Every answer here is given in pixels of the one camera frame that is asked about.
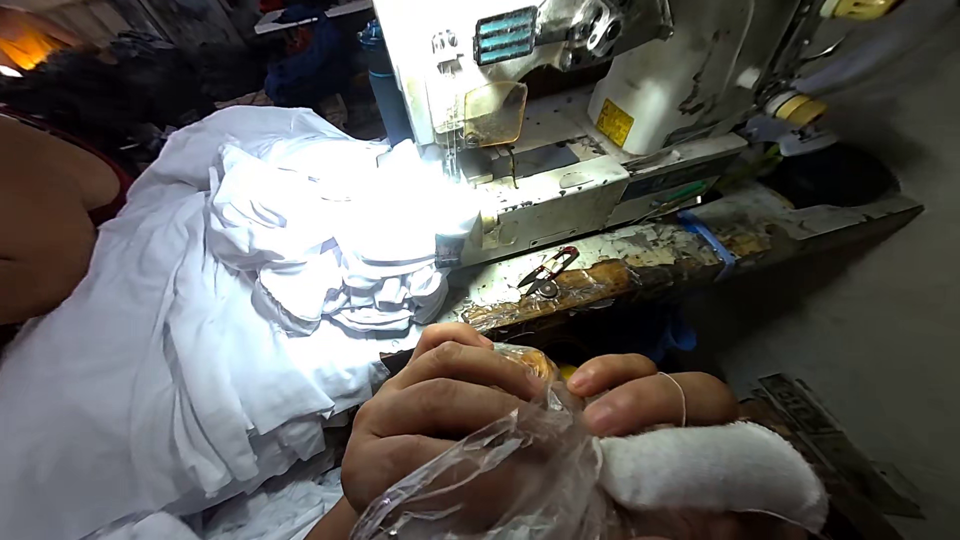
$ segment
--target table surface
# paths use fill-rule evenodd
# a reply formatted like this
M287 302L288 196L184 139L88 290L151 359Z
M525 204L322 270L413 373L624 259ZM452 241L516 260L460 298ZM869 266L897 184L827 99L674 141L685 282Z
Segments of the table surface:
M747 181L691 212L735 256L743 274L806 253L890 233L923 206L902 194L855 208L791 209L773 191ZM558 295L521 298L516 284L564 245L580 256L556 279ZM462 321L495 340L563 324L569 316L614 302L643 302L710 284L724 262L699 234L674 218L596 233L449 276L440 322Z

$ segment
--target sewing machine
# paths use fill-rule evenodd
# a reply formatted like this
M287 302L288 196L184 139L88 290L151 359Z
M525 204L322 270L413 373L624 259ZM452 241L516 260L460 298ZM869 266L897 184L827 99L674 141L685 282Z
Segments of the sewing machine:
M791 89L823 17L888 0L374 0L413 139L477 193L469 265L697 204L767 114L826 108ZM610 62L595 86L528 100L536 67Z

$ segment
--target finger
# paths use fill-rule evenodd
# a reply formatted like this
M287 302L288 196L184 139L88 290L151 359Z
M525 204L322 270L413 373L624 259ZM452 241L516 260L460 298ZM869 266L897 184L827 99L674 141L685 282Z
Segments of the finger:
M597 399L584 421L598 436L629 435L657 424L724 424L737 418L736 398L726 384L706 373L678 373L674 380L651 376L631 380Z
M368 402L354 422L378 437L416 434L460 438L523 404L522 400L488 386L431 379Z
M570 393L588 398L615 388L628 380L657 373L657 364L643 355L603 355L591 358L570 376L566 388Z
M410 356L410 361L416 360L423 353L436 348L445 341L455 341L461 345L471 345L483 349L493 348L493 342L471 325L466 323L441 323L423 329L423 334L420 335L420 341L417 342L417 348Z
M497 386L523 400L533 398L543 386L543 381L528 367L503 355L446 341L408 363L390 380L390 389L401 390L431 379Z
M344 496L358 513L363 512L390 486L454 444L423 435L398 435L388 439L352 436L343 461Z

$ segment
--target white thread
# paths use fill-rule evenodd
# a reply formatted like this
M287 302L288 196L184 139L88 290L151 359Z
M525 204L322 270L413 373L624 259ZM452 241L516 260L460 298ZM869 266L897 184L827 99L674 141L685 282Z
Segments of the white thread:
M677 380L674 379L673 376L670 375L669 373L663 373L663 372L661 371L660 374L661 374L661 375L666 375L670 380L673 381L674 384L677 385L677 389L680 390L680 398L681 398L681 400L683 400L683 404L684 404L684 418L683 418L683 420L682 420L681 423L680 423L680 427L681 427L681 428L686 428L686 394L684 393L684 388L683 388L682 386L680 386L680 383L677 382Z

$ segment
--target yellow warning sticker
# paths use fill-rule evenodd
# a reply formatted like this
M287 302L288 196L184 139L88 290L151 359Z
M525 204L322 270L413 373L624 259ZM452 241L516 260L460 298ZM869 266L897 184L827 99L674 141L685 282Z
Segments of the yellow warning sticker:
M609 98L604 100L603 109L600 110L600 116L597 117L597 130L606 135L622 147L630 134L630 128L634 126L634 118L618 107Z

